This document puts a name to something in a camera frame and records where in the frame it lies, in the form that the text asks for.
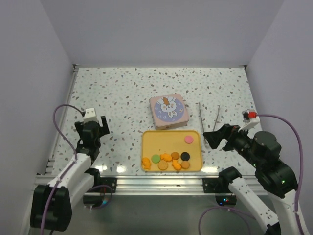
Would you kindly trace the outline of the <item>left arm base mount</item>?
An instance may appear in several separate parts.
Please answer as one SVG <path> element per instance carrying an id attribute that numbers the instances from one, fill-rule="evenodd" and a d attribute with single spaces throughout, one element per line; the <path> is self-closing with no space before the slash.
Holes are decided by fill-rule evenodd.
<path id="1" fill-rule="evenodd" d="M 100 185 L 109 186 L 112 189 L 112 192 L 116 193 L 117 178 L 115 178 L 115 177 L 101 177 Z M 107 188 L 100 188 L 99 192 L 104 195 L 105 193 L 110 193 L 110 190 Z"/>

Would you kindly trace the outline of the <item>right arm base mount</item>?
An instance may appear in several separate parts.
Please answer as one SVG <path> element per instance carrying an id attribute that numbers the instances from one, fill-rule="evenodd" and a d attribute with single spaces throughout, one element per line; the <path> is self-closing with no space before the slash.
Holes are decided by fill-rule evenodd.
<path id="1" fill-rule="evenodd" d="M 202 188 L 204 193 L 230 193 L 228 185 L 222 178 L 202 178 Z"/>

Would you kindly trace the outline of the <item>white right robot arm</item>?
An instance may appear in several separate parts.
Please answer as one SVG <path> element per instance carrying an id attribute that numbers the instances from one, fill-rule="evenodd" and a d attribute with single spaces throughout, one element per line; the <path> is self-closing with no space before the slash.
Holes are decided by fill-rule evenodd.
<path id="1" fill-rule="evenodd" d="M 307 235 L 298 192 L 300 181 L 280 157 L 281 145 L 267 131 L 253 138 L 239 126 L 223 125 L 219 130 L 203 134 L 209 146 L 216 149 L 226 140 L 223 151 L 236 151 L 255 169 L 255 177 L 270 197 L 275 210 L 268 208 L 233 166 L 222 170 L 215 183 L 203 179 L 204 192 L 234 193 L 246 206 L 266 235 Z"/>

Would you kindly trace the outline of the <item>silver tin lid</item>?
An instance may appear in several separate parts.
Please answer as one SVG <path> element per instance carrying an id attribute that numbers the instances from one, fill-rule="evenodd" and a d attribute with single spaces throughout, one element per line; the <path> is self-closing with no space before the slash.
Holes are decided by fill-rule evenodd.
<path id="1" fill-rule="evenodd" d="M 176 122 L 189 120 L 186 105 L 180 94 L 151 97 L 150 110 L 154 121 Z"/>

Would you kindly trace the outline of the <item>metal tongs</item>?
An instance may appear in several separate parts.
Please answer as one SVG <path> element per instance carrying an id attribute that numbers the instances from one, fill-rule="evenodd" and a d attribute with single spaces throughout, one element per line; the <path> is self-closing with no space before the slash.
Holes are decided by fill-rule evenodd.
<path id="1" fill-rule="evenodd" d="M 199 115 L 202 133 L 216 130 L 220 109 L 220 104 L 213 106 L 213 109 L 209 109 L 209 107 L 203 102 L 199 102 Z"/>

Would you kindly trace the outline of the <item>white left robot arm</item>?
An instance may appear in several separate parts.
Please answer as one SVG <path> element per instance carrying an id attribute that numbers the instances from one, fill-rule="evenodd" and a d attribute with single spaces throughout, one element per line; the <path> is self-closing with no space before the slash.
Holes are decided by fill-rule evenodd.
<path id="1" fill-rule="evenodd" d="M 97 192 L 102 186 L 100 172 L 92 164 L 100 153 L 100 139 L 109 134 L 105 116 L 84 116 L 76 122 L 79 141 L 66 167 L 46 185 L 37 185 L 32 199 L 30 226 L 41 230 L 64 232 L 72 210 L 84 193 Z"/>

